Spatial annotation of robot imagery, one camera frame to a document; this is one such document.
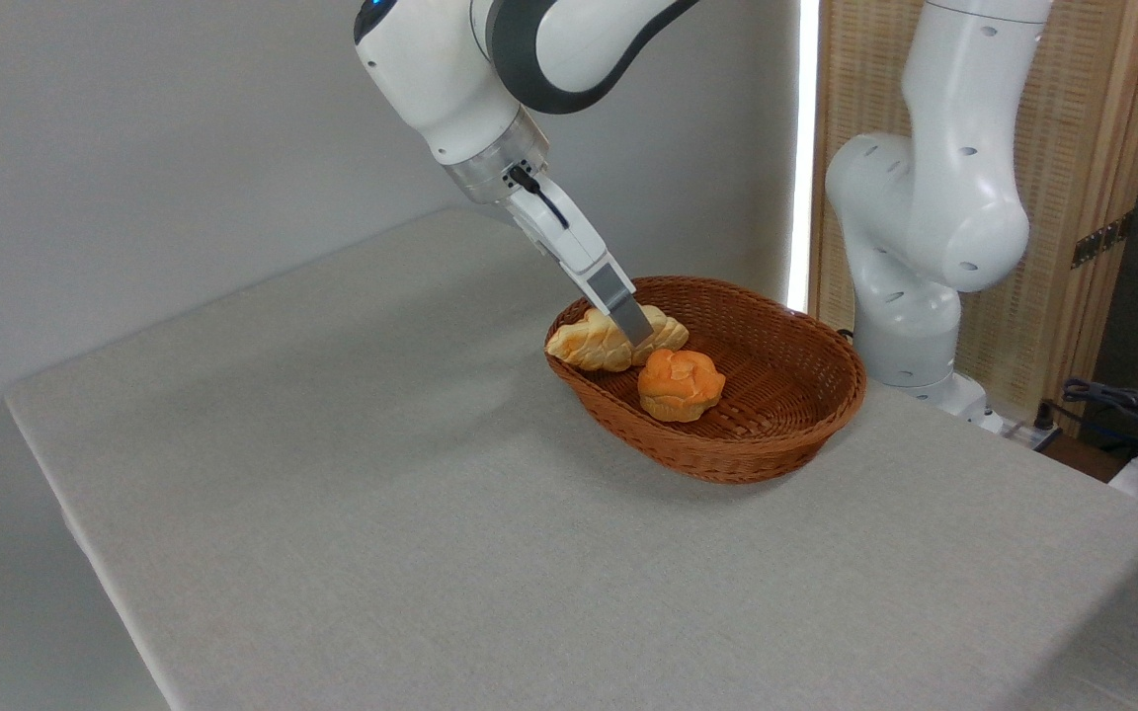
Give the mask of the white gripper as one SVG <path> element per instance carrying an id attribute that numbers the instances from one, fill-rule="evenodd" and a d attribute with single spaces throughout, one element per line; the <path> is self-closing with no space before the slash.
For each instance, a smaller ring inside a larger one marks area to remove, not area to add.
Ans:
<path id="1" fill-rule="evenodd" d="M 582 208 L 546 174 L 510 170 L 505 208 L 533 243 L 547 253 L 569 276 L 585 279 L 586 295 L 609 316 L 633 347 L 646 344 L 652 325 L 604 239 Z"/>

